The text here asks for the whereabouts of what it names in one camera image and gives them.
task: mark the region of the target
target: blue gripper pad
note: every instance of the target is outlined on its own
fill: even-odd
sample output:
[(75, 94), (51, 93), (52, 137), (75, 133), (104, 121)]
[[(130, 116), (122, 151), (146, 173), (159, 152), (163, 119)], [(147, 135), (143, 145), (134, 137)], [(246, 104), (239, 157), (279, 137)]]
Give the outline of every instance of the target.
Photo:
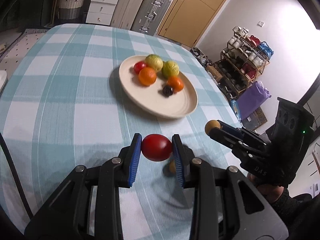
[(181, 144), (181, 140), (179, 135), (172, 136), (172, 153), (173, 153), (173, 159), (174, 159), (174, 164), (176, 165), (176, 175), (177, 179), (180, 183), (181, 187), (184, 187), (185, 185), (185, 177), (184, 177), (184, 170), (183, 170), (183, 164), (182, 164), (182, 159), (179, 153), (179, 147), (178, 144)]
[(128, 176), (128, 186), (131, 187), (136, 179), (136, 174), (138, 170), (138, 164), (140, 159), (140, 153), (141, 153), (141, 142), (142, 142), (142, 136), (139, 133), (135, 133), (129, 151), (132, 152), (131, 161), (129, 164), (129, 176)]

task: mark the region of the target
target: tangerine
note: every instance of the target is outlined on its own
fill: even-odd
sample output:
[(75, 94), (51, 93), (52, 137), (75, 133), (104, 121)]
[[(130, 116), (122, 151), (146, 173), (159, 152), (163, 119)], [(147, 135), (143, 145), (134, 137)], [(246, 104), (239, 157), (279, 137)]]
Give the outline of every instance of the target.
[(169, 77), (167, 84), (173, 87), (175, 93), (181, 91), (184, 87), (183, 81), (177, 76)]
[(157, 73), (153, 68), (145, 67), (140, 70), (138, 78), (142, 85), (150, 86), (156, 82)]

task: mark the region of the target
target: light switch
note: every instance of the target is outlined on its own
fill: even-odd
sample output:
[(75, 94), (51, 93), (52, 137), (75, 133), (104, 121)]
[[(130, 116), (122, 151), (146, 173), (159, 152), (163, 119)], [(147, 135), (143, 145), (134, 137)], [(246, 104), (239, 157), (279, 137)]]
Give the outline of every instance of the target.
[(260, 22), (258, 23), (258, 26), (263, 27), (263, 26), (264, 26), (264, 22), (260, 21)]

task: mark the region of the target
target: green citrus fruit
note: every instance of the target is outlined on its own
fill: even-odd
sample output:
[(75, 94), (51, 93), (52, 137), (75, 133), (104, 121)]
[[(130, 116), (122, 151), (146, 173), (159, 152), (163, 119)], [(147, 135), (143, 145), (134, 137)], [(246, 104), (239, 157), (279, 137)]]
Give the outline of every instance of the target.
[(158, 55), (151, 54), (144, 60), (148, 67), (153, 68), (156, 72), (160, 71), (163, 67), (163, 61)]
[(179, 75), (179, 66), (176, 62), (169, 60), (163, 63), (162, 74), (165, 78)]

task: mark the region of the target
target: screw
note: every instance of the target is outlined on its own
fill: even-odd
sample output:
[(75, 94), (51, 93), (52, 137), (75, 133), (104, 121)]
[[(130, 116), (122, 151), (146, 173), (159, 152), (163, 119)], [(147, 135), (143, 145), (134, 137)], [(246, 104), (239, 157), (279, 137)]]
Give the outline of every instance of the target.
[(82, 171), (84, 171), (84, 166), (78, 165), (78, 166), (76, 166), (75, 170), (76, 170), (76, 172), (82, 172)]
[(236, 166), (230, 166), (229, 171), (236, 173), (236, 172), (238, 172), (238, 168)]
[(112, 163), (114, 163), (114, 164), (118, 164), (120, 162), (121, 162), (121, 159), (119, 157), (115, 157), (112, 159)]
[(193, 159), (192, 159), (192, 162), (193, 162), (194, 164), (201, 164), (202, 160), (201, 160), (200, 158), (193, 158)]

